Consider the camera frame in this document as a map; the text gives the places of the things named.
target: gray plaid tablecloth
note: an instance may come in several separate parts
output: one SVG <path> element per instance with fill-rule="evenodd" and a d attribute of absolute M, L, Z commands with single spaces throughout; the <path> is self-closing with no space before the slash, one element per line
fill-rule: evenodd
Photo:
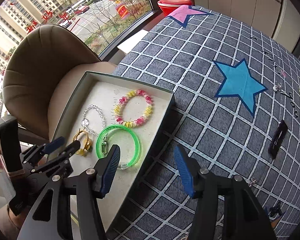
<path fill-rule="evenodd" d="M 276 41 L 240 21 L 192 16 L 186 26 L 165 18 L 118 65 L 114 74 L 173 90 L 176 105 L 156 142 L 138 187 L 124 202 L 107 236 L 113 240 L 181 239 L 191 227 L 196 200 L 183 190 L 173 158 L 182 144 L 217 175 L 258 180 L 252 187 L 263 207 L 282 201 L 279 239 L 300 221 L 300 62 Z M 237 97 L 215 98 L 224 77 L 213 60 L 235 65 L 245 58 L 251 75 L 268 88 L 258 94 L 254 117 Z M 281 83 L 280 94 L 273 91 Z M 278 123 L 289 127 L 276 159 L 267 149 Z M 215 239 L 221 238 L 223 197 Z"/>

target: pink star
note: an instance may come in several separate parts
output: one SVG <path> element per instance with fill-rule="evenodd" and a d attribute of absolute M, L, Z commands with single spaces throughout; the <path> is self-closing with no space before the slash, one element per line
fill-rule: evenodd
<path fill-rule="evenodd" d="M 174 10 L 167 17 L 179 23 L 182 27 L 186 28 L 190 16 L 192 15 L 213 15 L 212 13 L 193 9 L 190 5 L 181 5 L 178 9 Z"/>

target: road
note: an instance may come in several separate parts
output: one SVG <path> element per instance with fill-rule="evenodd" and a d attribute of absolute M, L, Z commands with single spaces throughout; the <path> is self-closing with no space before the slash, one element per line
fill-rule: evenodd
<path fill-rule="evenodd" d="M 82 41 L 90 37 L 98 29 L 98 25 L 102 26 L 109 20 L 106 16 L 113 17 L 117 14 L 113 1 L 102 0 L 90 4 L 89 7 L 90 9 L 85 13 L 75 16 L 75 20 L 71 20 L 72 24 L 67 28 L 68 30 L 73 28 L 71 32 Z"/>

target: window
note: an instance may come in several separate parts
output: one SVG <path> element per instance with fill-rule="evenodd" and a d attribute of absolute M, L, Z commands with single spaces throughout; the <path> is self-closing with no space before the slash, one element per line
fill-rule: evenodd
<path fill-rule="evenodd" d="M 37 28 L 44 22 L 63 24 L 60 15 L 68 11 L 69 22 L 67 25 L 63 24 L 63 27 L 77 35 L 91 50 L 100 55 L 121 33 L 152 10 L 149 0 L 120 0 L 123 3 L 120 14 L 113 0 L 27 1 L 26 3 L 22 0 L 20 4 L 19 0 L 6 0 L 1 5 L 0 30 L 3 32 L 2 35 L 6 35 L 12 42 L 9 43 L 11 47 L 7 49 L 7 44 L 2 43 L 7 42 L 7 39 L 0 40 L 0 93 L 2 74 L 9 57 L 32 27 Z M 90 8 L 79 11 L 80 14 L 71 11 L 71 8 L 76 9 L 79 5 L 87 5 Z M 35 10 L 39 10 L 41 14 L 34 13 Z M 52 11 L 48 21 L 44 21 L 43 16 L 47 15 L 45 10 Z"/>

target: green plastic bracelet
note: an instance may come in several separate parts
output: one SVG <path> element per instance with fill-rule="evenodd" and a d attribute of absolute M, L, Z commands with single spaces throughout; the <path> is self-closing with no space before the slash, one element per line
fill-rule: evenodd
<path fill-rule="evenodd" d="M 113 130 L 113 129 L 126 130 L 128 133 L 130 133 L 130 135 L 132 136 L 132 138 L 134 140 L 135 151 L 134 151 L 133 158 L 128 163 L 119 163 L 119 165 L 118 165 L 119 170 L 124 170 L 124 169 L 127 169 L 127 168 L 133 166 L 139 160 L 140 152 L 141 152 L 140 141 L 139 141 L 139 138 L 137 137 L 137 135 L 131 129 L 129 129 L 128 127 L 125 127 L 125 126 L 119 125 L 119 124 L 109 125 L 108 127 L 104 128 L 101 131 L 101 133 L 98 136 L 97 142 L 96 142 L 96 154 L 97 154 L 99 159 L 106 157 L 106 154 L 104 154 L 104 152 L 102 150 L 102 143 L 105 142 L 104 138 L 106 137 L 108 132 Z"/>

